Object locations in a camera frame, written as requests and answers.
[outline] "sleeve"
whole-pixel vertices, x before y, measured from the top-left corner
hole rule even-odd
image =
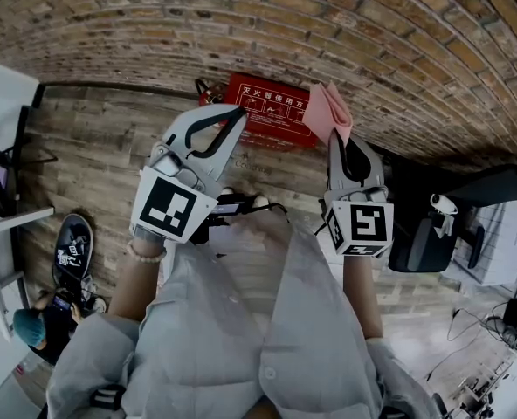
[[[441,415],[422,386],[403,368],[383,339],[367,340],[371,359],[385,388],[383,405],[404,412],[410,419],[438,419]]]
[[[140,323],[94,314],[84,319],[60,355],[47,387],[51,419],[68,419],[89,406],[97,389],[126,386]]]

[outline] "phone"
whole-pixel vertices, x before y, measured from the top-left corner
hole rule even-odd
[[[61,311],[69,311],[71,308],[71,304],[68,301],[62,299],[59,295],[55,295],[53,297],[52,303]]]

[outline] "brick wall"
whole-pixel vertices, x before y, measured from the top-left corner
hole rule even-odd
[[[401,155],[517,157],[514,0],[0,0],[0,63],[184,91],[331,79],[357,133]]]

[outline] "white shirt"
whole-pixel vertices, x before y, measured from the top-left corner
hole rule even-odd
[[[438,417],[384,344],[365,341],[316,238],[270,211],[252,216],[286,251],[266,333],[210,247],[178,245],[141,325],[80,324],[50,381],[50,417],[95,417],[90,394],[113,383],[127,388],[128,417],[241,419],[262,395],[284,419],[377,419],[385,405]]]
[[[292,226],[270,212],[237,216],[210,229],[209,247],[265,337],[284,274]]]

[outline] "red sign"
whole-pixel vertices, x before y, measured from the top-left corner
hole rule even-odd
[[[247,111],[242,142],[279,150],[314,148],[317,138],[302,122],[308,101],[309,92],[300,88],[237,73],[224,100]]]

